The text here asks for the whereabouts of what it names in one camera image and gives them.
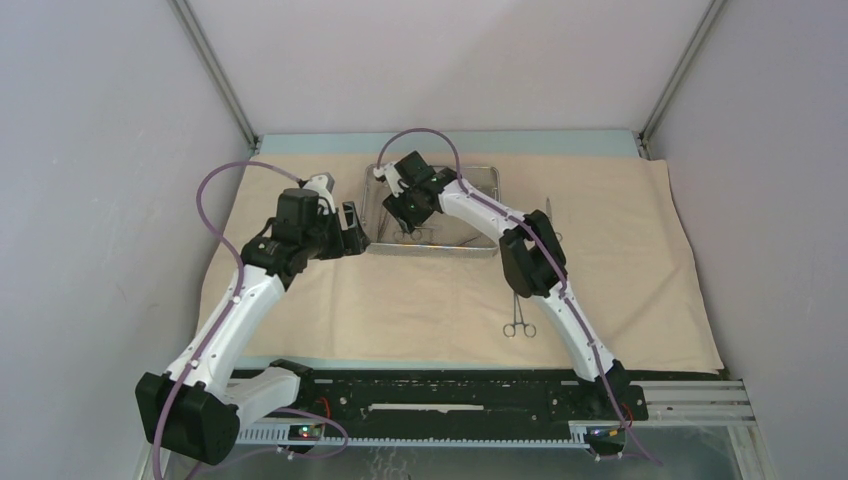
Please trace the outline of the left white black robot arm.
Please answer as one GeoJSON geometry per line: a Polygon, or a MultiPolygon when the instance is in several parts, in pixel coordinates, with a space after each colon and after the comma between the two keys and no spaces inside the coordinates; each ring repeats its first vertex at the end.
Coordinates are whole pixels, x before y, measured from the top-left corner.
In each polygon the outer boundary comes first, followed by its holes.
{"type": "Polygon", "coordinates": [[[354,203],[335,206],[327,192],[284,190],[275,216],[239,251],[208,322],[164,373],[146,373],[137,383],[151,445],[216,465],[241,431],[268,414],[311,412],[316,390],[302,380],[308,372],[302,365],[276,361],[236,385],[230,379],[261,321],[310,261],[360,255],[368,245],[354,203]]]}

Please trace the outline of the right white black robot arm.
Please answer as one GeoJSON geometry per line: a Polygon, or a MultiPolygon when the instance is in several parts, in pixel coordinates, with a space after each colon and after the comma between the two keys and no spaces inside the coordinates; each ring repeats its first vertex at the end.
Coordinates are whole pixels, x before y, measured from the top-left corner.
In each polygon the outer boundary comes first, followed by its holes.
{"type": "Polygon", "coordinates": [[[405,233],[439,213],[496,242],[507,284],[516,295],[536,302],[559,332],[573,370],[586,385],[581,392],[585,411],[606,418],[620,407],[630,376],[580,307],[564,251],[545,212],[509,208],[466,182],[459,172],[436,170],[416,151],[377,166],[374,176],[389,186],[383,207],[405,233]]]}

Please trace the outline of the beige wrapping cloth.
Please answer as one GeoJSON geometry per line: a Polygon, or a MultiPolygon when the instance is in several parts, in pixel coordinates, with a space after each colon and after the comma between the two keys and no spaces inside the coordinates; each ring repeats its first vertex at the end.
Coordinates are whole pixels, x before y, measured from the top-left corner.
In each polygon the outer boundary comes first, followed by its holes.
{"type": "MultiPolygon", "coordinates": [[[[551,210],[576,298],[626,368],[722,368],[664,162],[471,154],[461,165],[465,177],[476,166],[495,168],[507,206],[551,210]]],[[[353,367],[569,367],[556,329],[530,301],[522,304],[530,335],[504,335],[513,303],[496,256],[369,249],[309,264],[263,318],[242,357],[353,367]]]]}

